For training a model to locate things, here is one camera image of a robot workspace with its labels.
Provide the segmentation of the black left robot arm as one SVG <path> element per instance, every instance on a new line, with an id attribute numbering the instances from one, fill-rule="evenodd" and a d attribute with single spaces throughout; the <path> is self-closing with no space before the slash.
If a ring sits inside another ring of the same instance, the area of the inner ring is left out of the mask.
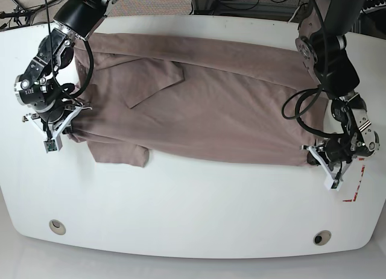
<path id="1" fill-rule="evenodd" d="M 360 15 L 366 0 L 309 0 L 305 17 L 298 26 L 296 48 L 317 87 L 301 90 L 293 116 L 307 132 L 321 142 L 303 145 L 308 163 L 321 166 L 328 190 L 339 190 L 345 172 L 358 157 L 370 157 L 379 149 L 379 136 L 367 115 L 367 106 L 356 92 L 359 76 L 348 58 L 346 34 Z M 302 116 L 316 103 L 321 93 L 331 101 L 331 115 L 342 133 L 325 133 L 305 124 Z"/>

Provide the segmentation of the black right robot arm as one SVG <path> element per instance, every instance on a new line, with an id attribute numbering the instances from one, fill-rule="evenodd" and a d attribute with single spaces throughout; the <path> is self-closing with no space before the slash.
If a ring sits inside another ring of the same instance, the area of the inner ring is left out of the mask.
<path id="1" fill-rule="evenodd" d="M 21 105 L 33 109 L 22 120 L 31 122 L 44 138 L 46 152 L 62 148 L 62 134 L 72 132 L 72 120 L 90 105 L 78 100 L 88 87 L 94 69 L 88 42 L 93 32 L 109 15 L 119 0 L 68 0 L 55 14 L 55 28 L 41 41 L 36 56 L 14 83 L 14 94 Z M 89 70 L 81 87 L 60 84 L 59 70 L 74 57 L 75 41 L 82 40 L 89 57 Z"/>

